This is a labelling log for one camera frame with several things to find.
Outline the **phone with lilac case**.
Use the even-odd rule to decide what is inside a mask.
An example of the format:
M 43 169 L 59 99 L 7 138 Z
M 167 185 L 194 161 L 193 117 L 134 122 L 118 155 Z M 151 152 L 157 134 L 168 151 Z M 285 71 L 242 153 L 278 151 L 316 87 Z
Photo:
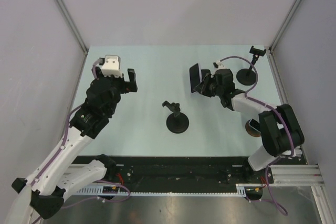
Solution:
M 189 68 L 191 93 L 195 93 L 195 88 L 202 82 L 202 72 L 198 63 Z

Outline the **black phone stand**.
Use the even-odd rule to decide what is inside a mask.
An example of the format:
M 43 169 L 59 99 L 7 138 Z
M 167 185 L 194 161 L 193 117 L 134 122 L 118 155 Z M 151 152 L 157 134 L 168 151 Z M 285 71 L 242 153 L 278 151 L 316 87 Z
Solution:
M 167 107 L 172 112 L 166 119 L 166 126 L 170 132 L 181 134 L 188 129 L 188 117 L 181 112 L 179 103 L 164 101 L 162 107 Z
M 249 53 L 253 55 L 251 61 L 252 66 L 250 66 L 248 69 L 240 69 L 237 72 L 236 79 L 240 84 L 245 86 L 252 86 L 256 83 L 257 76 L 255 71 L 253 70 L 253 66 L 256 64 L 259 57 L 263 57 L 266 54 L 266 51 L 266 49 L 261 50 L 255 48 L 254 46 L 251 46 Z

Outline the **phone with light blue case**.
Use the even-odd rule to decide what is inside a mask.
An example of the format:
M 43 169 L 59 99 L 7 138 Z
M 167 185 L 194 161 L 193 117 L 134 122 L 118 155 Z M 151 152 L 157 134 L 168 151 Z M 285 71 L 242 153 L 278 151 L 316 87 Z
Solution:
M 261 132 L 260 131 L 260 124 L 258 121 L 254 120 L 254 119 L 251 119 L 249 122 L 248 122 L 248 125 L 250 126 L 250 128 L 252 128 L 254 131 L 257 131 L 257 132 Z

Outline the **brown round phone stand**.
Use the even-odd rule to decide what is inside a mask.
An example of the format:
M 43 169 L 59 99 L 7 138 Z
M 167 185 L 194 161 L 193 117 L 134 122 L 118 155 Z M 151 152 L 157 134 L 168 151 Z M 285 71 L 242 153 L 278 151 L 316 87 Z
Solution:
M 246 132 L 247 132 L 249 135 L 253 136 L 253 137 L 261 137 L 261 132 L 259 133 L 259 132 L 257 132 L 257 131 L 254 131 L 252 128 L 250 128 L 250 126 L 248 125 L 248 122 L 249 122 L 249 121 L 247 121 L 246 124 L 245 124 L 245 130 L 246 130 Z

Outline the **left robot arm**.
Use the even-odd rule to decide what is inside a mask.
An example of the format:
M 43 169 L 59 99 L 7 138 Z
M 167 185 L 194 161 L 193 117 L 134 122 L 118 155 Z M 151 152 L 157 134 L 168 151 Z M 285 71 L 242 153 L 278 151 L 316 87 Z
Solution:
M 95 78 L 86 91 L 87 97 L 68 115 L 59 143 L 34 172 L 13 181 L 12 188 L 18 196 L 5 223 L 29 223 L 33 212 L 49 219 L 80 189 L 116 177 L 115 161 L 104 154 L 76 172 L 65 174 L 78 154 L 107 126 L 121 95 L 138 90 L 134 69 L 128 69 L 128 81 L 117 68 L 95 67 L 93 71 Z

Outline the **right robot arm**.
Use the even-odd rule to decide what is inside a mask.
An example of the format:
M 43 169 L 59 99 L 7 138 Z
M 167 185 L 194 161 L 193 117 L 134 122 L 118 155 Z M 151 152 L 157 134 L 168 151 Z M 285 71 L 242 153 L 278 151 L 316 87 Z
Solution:
M 246 94 L 235 87 L 231 70 L 199 70 L 194 65 L 189 70 L 192 93 L 218 97 L 224 108 L 239 112 L 257 121 L 260 127 L 261 147 L 249 156 L 242 169 L 243 179 L 254 183 L 261 177 L 261 170 L 283 156 L 295 154 L 295 148 L 304 143 L 304 134 L 297 117 L 288 104 L 272 106 Z

